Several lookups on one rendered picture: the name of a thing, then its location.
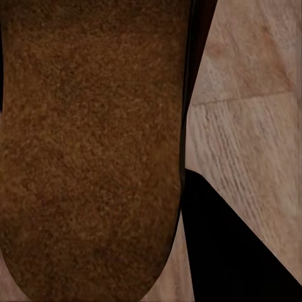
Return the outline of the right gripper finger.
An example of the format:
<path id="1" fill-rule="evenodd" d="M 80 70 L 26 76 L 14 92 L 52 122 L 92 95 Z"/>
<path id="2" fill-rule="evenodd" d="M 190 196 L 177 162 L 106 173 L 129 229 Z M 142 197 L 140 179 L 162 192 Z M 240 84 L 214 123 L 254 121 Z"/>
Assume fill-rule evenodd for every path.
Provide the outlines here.
<path id="1" fill-rule="evenodd" d="M 302 285 L 198 172 L 181 206 L 195 302 L 302 302 Z"/>

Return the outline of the sandal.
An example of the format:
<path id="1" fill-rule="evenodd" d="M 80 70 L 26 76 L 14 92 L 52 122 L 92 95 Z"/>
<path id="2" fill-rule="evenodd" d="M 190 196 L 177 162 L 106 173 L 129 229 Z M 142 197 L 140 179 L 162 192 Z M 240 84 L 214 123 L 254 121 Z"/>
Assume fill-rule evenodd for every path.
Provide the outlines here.
<path id="1" fill-rule="evenodd" d="M 217 2 L 0 0 L 0 249 L 32 302 L 157 282 Z"/>

